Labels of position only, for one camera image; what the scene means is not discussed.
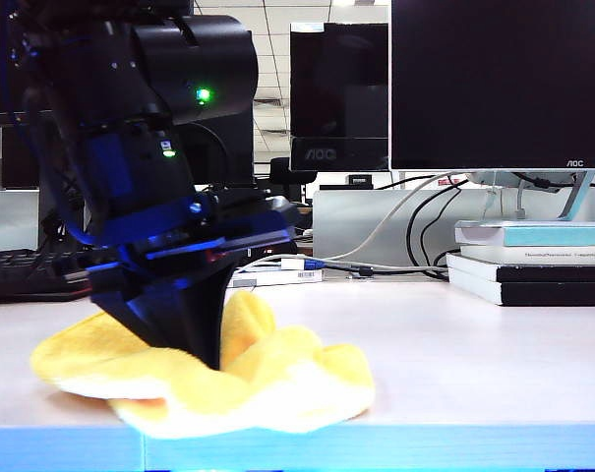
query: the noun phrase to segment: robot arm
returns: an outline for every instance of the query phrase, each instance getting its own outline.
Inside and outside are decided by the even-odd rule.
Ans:
[[[298,218],[254,189],[196,192],[177,125],[251,104],[251,34],[229,17],[191,17],[180,0],[20,0],[12,56],[28,71],[33,149],[81,242],[115,247],[90,270],[92,300],[150,345],[218,368],[227,282],[244,248],[288,240]],[[40,110],[64,150],[53,156]],[[91,214],[72,221],[63,187]]]

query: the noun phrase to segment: white desk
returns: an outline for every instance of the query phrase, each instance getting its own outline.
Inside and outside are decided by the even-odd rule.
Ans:
[[[501,308],[437,282],[260,287],[279,325],[364,349],[373,409],[309,435],[156,441],[31,372],[88,301],[0,306],[0,471],[595,468],[595,308]]]

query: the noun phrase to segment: aoc logo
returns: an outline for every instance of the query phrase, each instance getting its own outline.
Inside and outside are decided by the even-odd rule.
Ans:
[[[306,151],[306,160],[336,160],[336,149],[313,147]]]

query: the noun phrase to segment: yellow towel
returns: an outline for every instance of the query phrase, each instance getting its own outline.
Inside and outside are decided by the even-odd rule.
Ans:
[[[186,352],[147,346],[105,313],[46,339],[30,362],[46,382],[106,399],[154,438],[253,427],[305,433],[352,418],[374,399],[360,349],[323,347],[302,326],[276,329],[268,304],[244,291],[224,309],[220,371]]]

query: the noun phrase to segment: keyboard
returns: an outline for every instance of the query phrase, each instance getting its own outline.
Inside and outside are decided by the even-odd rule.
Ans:
[[[0,251],[0,303],[66,302],[88,296],[86,268],[115,261],[111,250]]]

